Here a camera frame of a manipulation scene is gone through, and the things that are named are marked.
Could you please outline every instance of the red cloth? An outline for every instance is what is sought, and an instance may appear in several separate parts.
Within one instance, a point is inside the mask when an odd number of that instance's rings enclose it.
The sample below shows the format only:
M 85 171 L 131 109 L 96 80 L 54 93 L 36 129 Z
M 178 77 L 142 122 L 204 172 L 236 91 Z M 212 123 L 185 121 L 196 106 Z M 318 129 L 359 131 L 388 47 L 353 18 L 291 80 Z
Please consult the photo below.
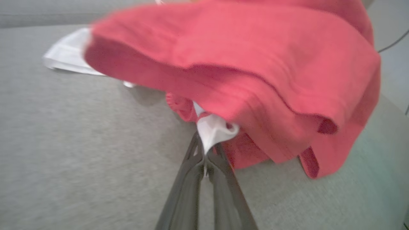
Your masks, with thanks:
M 300 157 L 319 178 L 337 171 L 377 104 L 380 57 L 360 0 L 204 1 L 142 6 L 93 25 L 85 59 L 124 81 L 192 100 L 241 126 L 232 165 Z

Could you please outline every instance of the gray couch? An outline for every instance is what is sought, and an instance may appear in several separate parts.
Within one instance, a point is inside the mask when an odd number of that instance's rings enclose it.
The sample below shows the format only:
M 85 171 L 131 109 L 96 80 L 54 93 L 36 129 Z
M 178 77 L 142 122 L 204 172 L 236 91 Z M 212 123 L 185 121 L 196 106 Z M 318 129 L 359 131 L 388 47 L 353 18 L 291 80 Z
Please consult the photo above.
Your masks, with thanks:
M 51 71 L 62 36 L 131 0 L 0 1 L 0 230 L 153 229 L 195 127 L 162 92 Z M 309 179 L 298 159 L 236 172 L 260 230 L 400 230 L 409 120 L 381 96 L 345 165 Z M 200 227 L 212 229 L 202 184 Z

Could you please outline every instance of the couch cushion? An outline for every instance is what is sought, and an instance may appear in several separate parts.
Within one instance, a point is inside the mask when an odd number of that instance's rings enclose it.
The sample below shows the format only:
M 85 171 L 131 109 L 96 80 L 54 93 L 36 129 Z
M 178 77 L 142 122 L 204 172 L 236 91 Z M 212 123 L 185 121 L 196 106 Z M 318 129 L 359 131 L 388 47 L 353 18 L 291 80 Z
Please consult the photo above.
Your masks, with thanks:
M 182 2 L 186 0 L 163 0 Z M 362 0 L 369 6 L 373 0 Z M 0 28 L 86 24 L 116 9 L 154 0 L 0 0 Z
M 43 67 L 80 27 L 0 29 L 0 229 L 154 229 L 195 131 L 162 92 Z M 400 229 L 408 131 L 381 97 L 337 173 L 311 180 L 298 159 L 238 170 L 259 228 Z M 202 229 L 213 229 L 211 193 L 205 180 Z

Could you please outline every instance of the cable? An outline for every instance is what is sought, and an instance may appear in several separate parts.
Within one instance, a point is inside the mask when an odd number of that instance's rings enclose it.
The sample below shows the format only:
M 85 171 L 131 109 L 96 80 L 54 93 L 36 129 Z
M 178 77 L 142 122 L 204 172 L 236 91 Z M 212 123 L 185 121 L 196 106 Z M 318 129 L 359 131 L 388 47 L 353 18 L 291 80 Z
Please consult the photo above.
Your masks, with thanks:
M 406 109 L 405 115 L 407 116 L 409 114 L 409 105 L 408 108 Z
M 387 50 L 387 49 L 389 49 L 389 48 L 392 48 L 394 45 L 398 44 L 403 38 L 405 38 L 406 35 L 408 35 L 408 34 L 409 34 L 409 30 L 407 30 L 406 33 L 404 33 L 404 34 L 403 34 L 398 40 L 396 40 L 394 43 L 392 43 L 392 44 L 386 46 L 385 48 L 382 48 L 382 49 L 378 50 L 378 53 L 381 53 L 381 52 L 383 52 L 383 51 L 385 51 L 385 50 Z

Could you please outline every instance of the white cloth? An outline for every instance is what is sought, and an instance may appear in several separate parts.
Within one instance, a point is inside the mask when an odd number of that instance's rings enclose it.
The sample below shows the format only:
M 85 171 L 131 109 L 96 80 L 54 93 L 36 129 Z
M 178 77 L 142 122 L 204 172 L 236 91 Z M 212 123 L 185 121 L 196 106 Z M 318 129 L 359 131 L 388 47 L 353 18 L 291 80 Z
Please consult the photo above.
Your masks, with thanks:
M 196 102 L 193 102 L 193 106 L 197 116 L 205 111 Z M 215 144 L 234 138 L 240 130 L 237 124 L 230 124 L 231 127 L 227 127 L 227 122 L 216 114 L 200 118 L 196 125 L 202 139 L 204 153 L 207 153 Z
M 44 65 L 50 69 L 104 76 L 89 66 L 83 58 L 85 46 L 90 38 L 89 28 L 79 29 L 61 38 L 45 53 Z

